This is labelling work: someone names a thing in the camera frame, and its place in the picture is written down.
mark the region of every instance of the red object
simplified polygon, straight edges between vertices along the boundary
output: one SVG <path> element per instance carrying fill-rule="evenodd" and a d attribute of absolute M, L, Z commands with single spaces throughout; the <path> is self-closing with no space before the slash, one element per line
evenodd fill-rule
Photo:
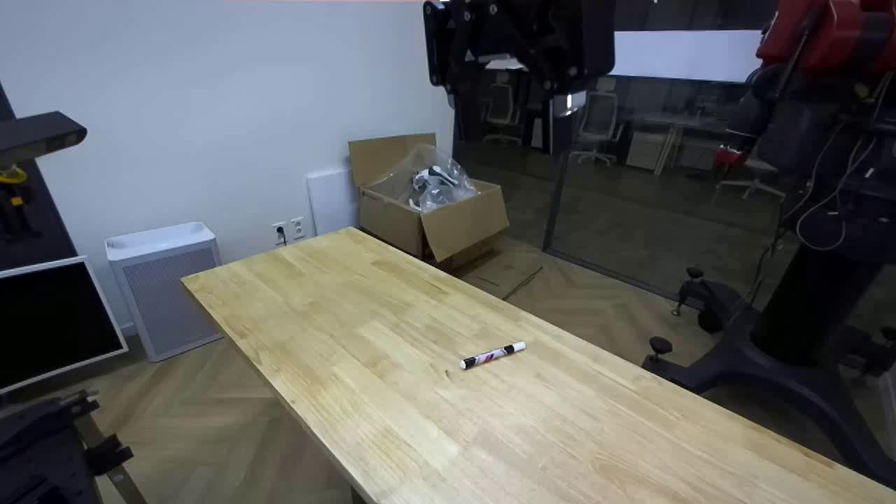
<path fill-rule="evenodd" d="M 720 147 L 717 152 L 717 169 L 741 169 L 745 166 L 749 154 L 735 147 Z"/>
<path fill-rule="evenodd" d="M 805 74 L 896 70 L 896 0 L 781 0 L 757 56 L 791 63 L 808 29 Z"/>

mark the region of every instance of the wooden floor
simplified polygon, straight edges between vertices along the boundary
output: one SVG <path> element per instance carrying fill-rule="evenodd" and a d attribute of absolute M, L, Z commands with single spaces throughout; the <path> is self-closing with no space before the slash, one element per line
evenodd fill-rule
<path fill-rule="evenodd" d="M 713 336 L 673 302 L 546 259 L 546 268 L 510 302 L 532 310 L 633 365 L 648 340 L 676 343 L 676 362 L 696 362 Z M 133 365 L 83 383 L 105 408 L 98 422 L 134 449 L 129 470 L 150 501 L 350 501 L 350 487 L 322 449 L 273 399 L 231 343 L 199 348 L 167 365 Z M 750 394 L 720 404 L 812 445 L 805 421 Z"/>
<path fill-rule="evenodd" d="M 531 149 L 473 142 L 469 170 L 501 184 L 510 236 L 542 247 L 556 194 L 556 159 Z M 717 182 L 676 166 L 652 177 L 626 166 L 575 163 L 556 253 L 662 295 L 676 295 L 686 267 L 743 289 L 771 243 L 780 208 L 774 197 L 745 200 L 745 191 L 717 191 Z M 792 253 L 797 240 L 784 236 L 774 260 L 764 260 L 767 280 L 760 302 L 780 285 Z M 885 268 L 854 308 L 853 326 L 868 334 L 895 326 L 895 292 L 896 268 Z"/>

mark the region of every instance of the wall outlet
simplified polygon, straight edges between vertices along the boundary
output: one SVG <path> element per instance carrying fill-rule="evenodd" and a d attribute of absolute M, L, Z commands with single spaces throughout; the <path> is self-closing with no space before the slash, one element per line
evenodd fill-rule
<path fill-rule="evenodd" d="M 287 243 L 288 243 L 288 238 L 287 238 L 287 222 L 276 222 L 273 226 L 276 226 L 279 247 L 287 247 Z"/>
<path fill-rule="evenodd" d="M 297 240 L 307 240 L 309 238 L 309 226 L 307 226 L 307 215 L 294 215 L 288 218 L 291 222 L 291 233 Z"/>

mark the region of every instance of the monitor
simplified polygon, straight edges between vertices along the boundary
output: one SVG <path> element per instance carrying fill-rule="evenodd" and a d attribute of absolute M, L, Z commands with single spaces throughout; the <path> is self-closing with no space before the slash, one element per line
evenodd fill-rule
<path fill-rule="evenodd" d="M 0 394 L 122 352 L 84 259 L 0 271 Z"/>

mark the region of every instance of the black stand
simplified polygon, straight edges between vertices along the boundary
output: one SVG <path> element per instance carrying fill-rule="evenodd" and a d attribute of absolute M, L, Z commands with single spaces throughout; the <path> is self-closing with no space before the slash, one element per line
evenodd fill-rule
<path fill-rule="evenodd" d="M 123 463 L 133 449 L 101 434 L 98 404 L 78 392 L 0 417 L 0 501 L 101 501 L 97 476 L 109 476 L 126 504 L 146 504 Z"/>
<path fill-rule="evenodd" d="M 760 387 L 805 411 L 837 445 L 847 466 L 896 487 L 896 463 L 875 441 L 837 373 L 847 316 L 879 268 L 802 249 L 764 313 L 735 289 L 692 275 L 682 302 L 696 302 L 703 327 L 724 327 L 724 336 L 692 368 L 651 355 L 645 371 L 692 392 L 720 383 Z"/>
<path fill-rule="evenodd" d="M 570 154 L 578 140 L 578 121 L 581 114 L 573 117 L 553 117 L 553 154 L 557 166 L 557 179 L 553 191 L 553 211 L 549 211 L 549 225 L 545 229 L 545 253 L 556 249 L 556 236 L 557 236 L 557 222 L 560 222 L 560 208 L 563 208 L 563 194 L 567 194 L 567 177 L 570 177 Z"/>

